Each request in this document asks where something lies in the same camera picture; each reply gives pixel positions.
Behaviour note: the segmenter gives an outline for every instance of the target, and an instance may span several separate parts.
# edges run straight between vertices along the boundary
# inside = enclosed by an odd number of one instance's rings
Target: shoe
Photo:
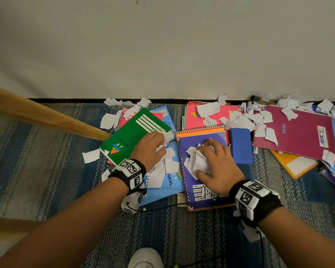
[[[131,256],[128,268],[164,268],[159,253],[150,247],[138,249]]]

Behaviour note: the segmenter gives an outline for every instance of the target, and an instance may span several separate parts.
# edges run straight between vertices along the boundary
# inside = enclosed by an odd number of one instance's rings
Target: white wall
[[[335,0],[0,0],[0,86],[31,98],[335,99]]]

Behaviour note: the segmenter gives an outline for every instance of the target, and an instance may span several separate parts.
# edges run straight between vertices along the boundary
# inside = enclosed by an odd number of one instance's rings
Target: person's left hand
[[[136,145],[130,159],[140,161],[145,166],[146,171],[150,171],[166,153],[164,147],[156,152],[156,148],[163,144],[164,135],[162,133],[156,131],[148,133]]]

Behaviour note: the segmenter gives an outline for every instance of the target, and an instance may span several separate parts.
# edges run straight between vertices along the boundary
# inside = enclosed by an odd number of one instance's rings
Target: wooden furniture
[[[0,115],[101,141],[110,136],[105,131],[2,88]],[[0,241],[21,238],[40,224],[39,221],[0,218]]]

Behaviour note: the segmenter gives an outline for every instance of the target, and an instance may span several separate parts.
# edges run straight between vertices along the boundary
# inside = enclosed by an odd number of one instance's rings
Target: carpet
[[[99,127],[104,113],[119,106],[101,103],[45,103],[65,115]],[[163,106],[152,104],[150,109]],[[167,105],[177,130],[184,105]],[[84,164],[82,152],[98,148],[100,141],[62,133],[0,117],[0,217],[47,220],[101,182],[111,168],[105,157]],[[247,178],[258,179],[281,195],[283,205],[308,225],[335,241],[335,187],[316,169],[292,179],[268,150],[261,149],[252,165],[240,166]],[[176,196],[151,203],[147,209],[176,202]],[[232,216],[235,208],[223,208]],[[223,255],[196,267],[260,267],[260,243],[249,243],[214,210],[187,212],[172,207],[131,215],[119,211],[83,267],[126,267],[139,248],[156,249],[165,267],[189,264]],[[14,243],[0,243],[0,256]],[[265,267],[284,267],[264,239]]]

